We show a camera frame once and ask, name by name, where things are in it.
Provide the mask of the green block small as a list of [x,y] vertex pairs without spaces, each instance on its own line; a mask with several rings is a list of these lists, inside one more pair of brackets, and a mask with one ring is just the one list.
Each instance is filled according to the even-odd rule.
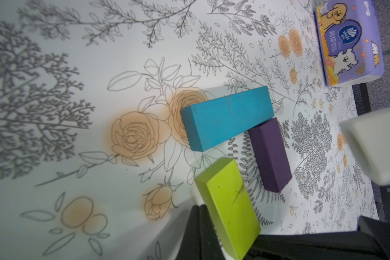
[[235,159],[221,158],[195,179],[226,253],[242,260],[261,232]]

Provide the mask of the purple block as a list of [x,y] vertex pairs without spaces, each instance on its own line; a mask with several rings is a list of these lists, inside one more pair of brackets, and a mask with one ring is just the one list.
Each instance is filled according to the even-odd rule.
[[277,118],[269,119],[248,132],[263,187],[271,192],[281,192],[292,179],[292,174]]

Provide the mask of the teal block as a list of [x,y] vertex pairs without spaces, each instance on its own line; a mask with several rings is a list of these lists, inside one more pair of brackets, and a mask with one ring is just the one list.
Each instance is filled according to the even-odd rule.
[[187,106],[181,115],[193,151],[205,152],[271,118],[267,86]]

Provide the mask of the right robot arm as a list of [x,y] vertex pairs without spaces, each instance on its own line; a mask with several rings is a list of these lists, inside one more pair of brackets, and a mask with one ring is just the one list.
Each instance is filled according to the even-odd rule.
[[340,129],[363,173],[390,185],[390,107],[345,120]]

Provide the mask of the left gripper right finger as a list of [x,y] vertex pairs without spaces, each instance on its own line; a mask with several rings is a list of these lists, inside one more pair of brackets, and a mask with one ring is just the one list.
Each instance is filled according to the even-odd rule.
[[390,224],[365,216],[357,230],[308,235],[259,235],[246,260],[390,260]]

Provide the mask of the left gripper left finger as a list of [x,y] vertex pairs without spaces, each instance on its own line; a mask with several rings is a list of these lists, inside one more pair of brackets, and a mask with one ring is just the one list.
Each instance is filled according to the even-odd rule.
[[192,207],[176,259],[225,259],[206,205]]

